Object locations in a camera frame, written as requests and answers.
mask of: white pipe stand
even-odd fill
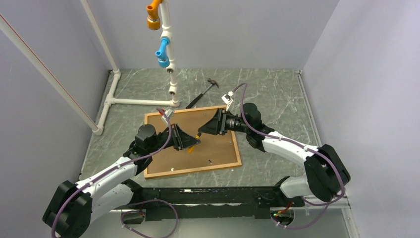
[[[171,25],[170,25],[170,21],[169,21],[169,11],[168,11],[168,7],[167,7],[167,2],[166,0],[163,1],[160,5],[160,10],[162,13],[162,28],[163,28],[163,33],[165,32],[169,32],[170,33],[170,43],[167,46],[167,54],[169,57],[169,61],[170,61],[170,65],[166,68],[166,72],[169,73],[170,75],[170,88],[169,88],[169,94],[172,96],[172,100],[171,101],[156,101],[156,100],[139,100],[139,99],[119,99],[119,98],[115,98],[114,97],[114,93],[115,93],[115,89],[117,87],[118,81],[121,78],[121,72],[119,71],[119,68],[116,66],[116,63],[112,57],[112,54],[109,50],[108,45],[106,44],[105,38],[99,28],[99,25],[95,19],[95,16],[92,13],[92,9],[89,6],[89,3],[87,2],[87,0],[80,0],[84,11],[86,12],[89,21],[96,33],[96,36],[99,39],[99,42],[102,46],[102,49],[104,50],[106,57],[112,67],[112,71],[114,73],[114,76],[112,78],[112,83],[111,83],[111,88],[105,98],[105,102],[104,102],[104,108],[102,109],[102,113],[101,116],[99,118],[98,121],[98,128],[97,130],[93,130],[93,133],[95,135],[101,135],[103,130],[104,130],[104,124],[105,124],[105,120],[106,120],[106,116],[108,115],[108,111],[109,108],[111,107],[112,104],[134,104],[134,105],[155,105],[155,106],[171,106],[171,107],[178,107],[179,106],[179,100],[178,100],[178,96],[176,95],[176,91],[177,91],[177,80],[176,80],[176,76],[175,76],[175,58],[173,56],[173,44],[172,44],[172,34],[170,31]]]

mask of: hammer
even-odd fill
[[[213,87],[213,85],[216,85],[217,86],[217,88],[219,88],[219,84],[215,81],[215,80],[213,80],[213,79],[210,79],[210,78],[208,78],[207,79],[207,82],[209,82],[209,83],[211,83],[211,85],[209,86],[209,87],[207,87],[206,88],[206,90],[204,91],[204,92],[202,92],[202,93],[200,93],[192,102],[190,102],[190,104],[188,104],[188,106],[185,108],[185,109],[189,109],[189,108],[192,108],[197,102],[198,102],[198,100],[201,98],[201,97],[203,97],[203,95],[211,88],[211,87]]]

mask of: pipe elbow joint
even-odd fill
[[[149,15],[147,17],[147,27],[151,30],[158,30],[160,28],[160,18],[157,9],[161,3],[162,0],[153,0],[153,2],[146,7]]]
[[[166,54],[166,47],[168,46],[169,42],[170,42],[169,38],[162,37],[162,39],[160,40],[159,50],[156,51],[155,53],[157,60],[159,62],[159,66],[163,68],[168,67],[170,64],[168,55]]]

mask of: blue pipe elbow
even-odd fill
[[[166,54],[166,47],[169,44],[169,39],[167,37],[162,37],[160,41],[160,47],[159,50],[156,51],[155,55],[157,56],[157,60],[159,62],[160,67],[168,67],[169,66],[169,58]]]

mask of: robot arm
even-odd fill
[[[250,126],[279,139],[254,132],[246,125],[242,117],[235,116],[225,109],[218,109],[213,118],[199,128],[199,132],[212,135],[224,135],[228,130],[246,133],[246,139],[253,148],[280,155],[305,169],[303,176],[285,177],[273,187],[277,199],[289,201],[295,197],[315,195],[321,201],[331,202],[337,195],[340,191],[337,176],[331,165],[315,152],[323,154],[333,162],[344,185],[350,181],[349,173],[331,146],[325,144],[318,148],[281,135],[262,123],[261,113],[253,103],[244,104],[243,110]]]
[[[171,138],[164,148],[183,150],[200,143],[200,140],[183,132],[178,124],[173,124],[170,128]],[[169,128],[156,134],[152,125],[142,125],[129,149],[115,163],[85,180],[77,183],[65,181],[60,184],[43,215],[44,223],[53,227],[58,211],[65,201],[89,183],[90,186],[77,193],[59,216],[55,230],[63,238],[78,238],[101,215],[132,201],[143,200],[139,197],[142,196],[141,186],[130,178],[142,172],[152,162],[152,157],[133,163],[131,160],[157,151],[165,145],[169,135]],[[113,168],[115,170],[103,176]]]

